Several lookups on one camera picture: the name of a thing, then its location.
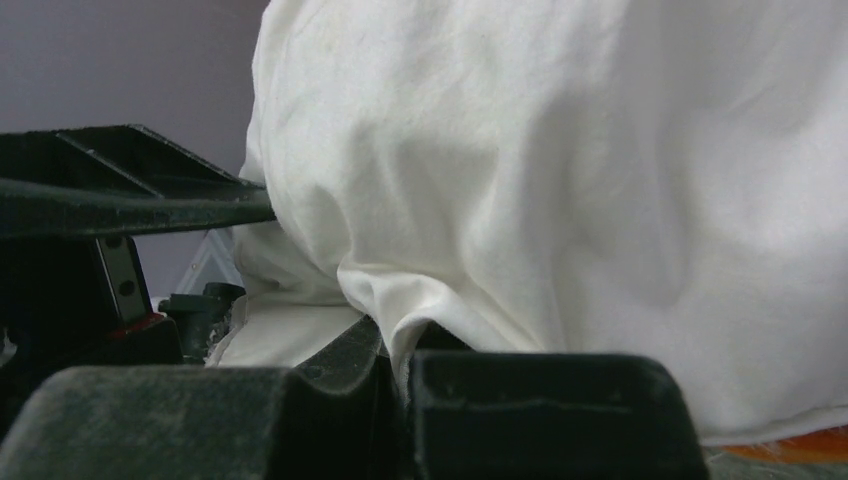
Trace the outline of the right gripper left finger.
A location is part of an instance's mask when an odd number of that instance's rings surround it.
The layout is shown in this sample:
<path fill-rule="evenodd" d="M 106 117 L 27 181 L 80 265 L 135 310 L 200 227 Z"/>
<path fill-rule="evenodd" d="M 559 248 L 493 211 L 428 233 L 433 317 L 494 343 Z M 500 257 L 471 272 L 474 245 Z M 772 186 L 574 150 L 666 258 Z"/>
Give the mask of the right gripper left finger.
<path fill-rule="evenodd" d="M 29 398 L 5 479 L 394 479 L 388 360 L 364 318 L 293 368 L 75 367 Z"/>

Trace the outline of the white pillow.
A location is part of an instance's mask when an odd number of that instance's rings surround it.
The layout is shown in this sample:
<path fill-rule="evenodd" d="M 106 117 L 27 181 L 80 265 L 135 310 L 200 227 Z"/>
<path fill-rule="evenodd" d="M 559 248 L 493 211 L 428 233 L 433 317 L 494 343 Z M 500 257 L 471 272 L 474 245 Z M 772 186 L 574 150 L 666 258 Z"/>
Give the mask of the white pillow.
<path fill-rule="evenodd" d="M 273 1 L 214 366 L 627 352 L 707 445 L 847 422 L 843 1 Z"/>

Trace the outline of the orange patterned pillowcase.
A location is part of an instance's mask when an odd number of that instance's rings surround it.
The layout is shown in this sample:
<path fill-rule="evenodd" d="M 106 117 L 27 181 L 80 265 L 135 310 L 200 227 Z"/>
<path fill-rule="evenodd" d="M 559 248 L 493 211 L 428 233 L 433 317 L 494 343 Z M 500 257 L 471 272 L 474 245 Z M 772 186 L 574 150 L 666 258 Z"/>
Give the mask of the orange patterned pillowcase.
<path fill-rule="evenodd" d="M 723 451 L 742 458 L 787 464 L 836 464 L 847 462 L 847 427 L 756 445 L 723 446 Z"/>

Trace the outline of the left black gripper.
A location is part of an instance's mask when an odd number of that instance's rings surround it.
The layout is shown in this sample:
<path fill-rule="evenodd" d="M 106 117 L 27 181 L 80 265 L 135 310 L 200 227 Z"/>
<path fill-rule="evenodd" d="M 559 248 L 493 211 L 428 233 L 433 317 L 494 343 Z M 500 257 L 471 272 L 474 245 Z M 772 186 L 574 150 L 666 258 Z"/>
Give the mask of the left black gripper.
<path fill-rule="evenodd" d="M 269 222 L 265 188 L 142 125 L 1 136 L 1 431 L 76 366 L 201 365 L 244 289 L 148 294 L 129 237 Z"/>

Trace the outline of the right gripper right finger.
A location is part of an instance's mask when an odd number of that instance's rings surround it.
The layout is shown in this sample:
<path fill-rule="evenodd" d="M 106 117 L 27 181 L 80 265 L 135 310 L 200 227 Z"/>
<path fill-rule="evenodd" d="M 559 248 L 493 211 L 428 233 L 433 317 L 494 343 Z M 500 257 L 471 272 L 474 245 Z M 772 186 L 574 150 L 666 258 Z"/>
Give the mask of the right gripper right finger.
<path fill-rule="evenodd" d="M 409 361 L 418 479 L 705 479 L 683 394 L 655 360 L 472 350 L 428 325 Z"/>

